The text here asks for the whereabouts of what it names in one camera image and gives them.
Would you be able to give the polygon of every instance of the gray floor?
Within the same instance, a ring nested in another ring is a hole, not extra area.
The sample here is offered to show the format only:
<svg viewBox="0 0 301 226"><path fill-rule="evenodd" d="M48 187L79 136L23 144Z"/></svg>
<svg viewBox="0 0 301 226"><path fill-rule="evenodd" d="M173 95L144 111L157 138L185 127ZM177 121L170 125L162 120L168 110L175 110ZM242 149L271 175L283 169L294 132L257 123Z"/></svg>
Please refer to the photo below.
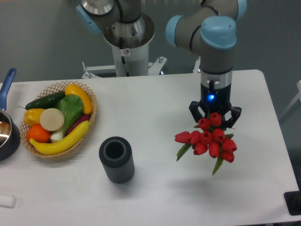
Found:
<svg viewBox="0 0 301 226"><path fill-rule="evenodd" d="M0 82L10 67L15 81L79 79L86 66L113 65L111 49L101 34L86 32L75 13L76 0L0 1ZM174 15L189 15L198 0L142 0L154 21L150 61L164 56L166 73L191 72L197 56L178 50L165 39ZM237 22L234 70L258 69L265 74L276 114L297 94L301 80L301 1L249 0ZM281 123L293 166L301 165L301 107Z"/></svg>

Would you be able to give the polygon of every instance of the tulip bouquet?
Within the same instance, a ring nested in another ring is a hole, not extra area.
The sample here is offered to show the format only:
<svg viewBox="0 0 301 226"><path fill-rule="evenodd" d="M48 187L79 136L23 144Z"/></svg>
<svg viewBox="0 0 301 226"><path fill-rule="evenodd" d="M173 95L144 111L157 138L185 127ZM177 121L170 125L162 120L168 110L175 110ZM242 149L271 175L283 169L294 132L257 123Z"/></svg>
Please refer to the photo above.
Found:
<svg viewBox="0 0 301 226"><path fill-rule="evenodd" d="M201 128L189 133L188 131L175 135L175 141L183 143L183 147L177 153L177 161L192 147L195 155L201 155L209 150L212 158L217 158L212 175L221 167L224 160L234 161L234 151L237 150L232 140L233 134L225 134L219 128L222 124L222 116L218 113L208 114L208 118L201 118L195 128Z"/></svg>

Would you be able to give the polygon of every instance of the pot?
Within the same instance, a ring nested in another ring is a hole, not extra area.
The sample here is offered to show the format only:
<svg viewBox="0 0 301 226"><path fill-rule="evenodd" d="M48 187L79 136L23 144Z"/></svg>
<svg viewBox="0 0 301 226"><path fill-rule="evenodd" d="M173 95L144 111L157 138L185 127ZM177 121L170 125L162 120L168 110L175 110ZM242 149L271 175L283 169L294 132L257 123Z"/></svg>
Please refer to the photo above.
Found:
<svg viewBox="0 0 301 226"><path fill-rule="evenodd" d="M20 145L19 128L5 112L8 91L15 75L16 69L10 68L0 89L0 161L11 156Z"/></svg>

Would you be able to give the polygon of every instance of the green leaf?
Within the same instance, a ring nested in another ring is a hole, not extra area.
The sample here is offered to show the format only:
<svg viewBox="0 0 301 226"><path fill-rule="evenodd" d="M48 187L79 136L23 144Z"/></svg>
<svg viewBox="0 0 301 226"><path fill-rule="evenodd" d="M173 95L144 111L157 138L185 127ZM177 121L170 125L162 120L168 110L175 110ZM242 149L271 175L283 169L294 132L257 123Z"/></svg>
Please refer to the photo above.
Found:
<svg viewBox="0 0 301 226"><path fill-rule="evenodd" d="M226 134L225 137L228 139L231 139L232 137L234 137L234 134L233 133Z"/></svg>
<svg viewBox="0 0 301 226"><path fill-rule="evenodd" d="M218 171L218 169L221 167L222 165L222 162L224 161L224 159L221 158L221 155L219 155L217 157L217 160L216 160L216 164L215 164L215 167L213 169L213 172L212 172L212 176Z"/></svg>
<svg viewBox="0 0 301 226"><path fill-rule="evenodd" d="M192 145L190 144L184 144L183 147L178 151L177 153L177 161L179 161L179 159L188 151L188 149L191 147Z"/></svg>
<svg viewBox="0 0 301 226"><path fill-rule="evenodd" d="M60 110L64 115L65 122L59 130L61 130L62 134L65 135L68 128L72 126L82 115L84 105L79 96L69 94L58 101L55 108Z"/></svg>

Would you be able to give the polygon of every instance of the wicker basket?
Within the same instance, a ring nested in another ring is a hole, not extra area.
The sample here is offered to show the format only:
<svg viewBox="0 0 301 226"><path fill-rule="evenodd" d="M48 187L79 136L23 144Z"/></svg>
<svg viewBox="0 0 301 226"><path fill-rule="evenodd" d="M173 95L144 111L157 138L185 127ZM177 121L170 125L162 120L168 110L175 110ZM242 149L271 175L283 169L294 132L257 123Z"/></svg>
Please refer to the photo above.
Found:
<svg viewBox="0 0 301 226"><path fill-rule="evenodd" d="M68 150L66 150L66 151L64 151L62 153L59 153L59 154L47 155L47 154L42 154L42 153L38 152L35 149L35 147L28 142L28 140L26 139L26 134L27 134L27 131L29 130L30 127L27 124L25 124L25 122L23 121L21 123L21 126L20 126L21 143L25 146L25 148L28 151L30 151L32 154L34 154L34 155L36 155L38 157L41 157L41 158L59 158L59 157L65 156L67 154L70 154L71 152L73 152L80 145L80 143L83 141L83 139L85 139L86 135L91 130L91 127L92 127L93 122L94 122L95 117L96 117L97 100L96 100L96 96L95 96L93 90L91 90L90 87L88 87L87 85L84 85L84 84L79 83L77 81L76 82L62 81L60 83L53 84L50 87L48 86L47 89L45 89L43 91L43 93L40 93L40 95L37 97L37 99L39 99L41 97L44 97L44 96L47 96L47 95L52 94L52 93L57 93L59 91L64 91L65 88L69 84L76 84L76 85L82 87L85 90L85 92L88 94L88 96L90 97L90 100L92 101L93 111L92 111L91 118L90 118L90 127L89 127L87 133L84 135L84 137L81 138L75 145L73 145Z"/></svg>

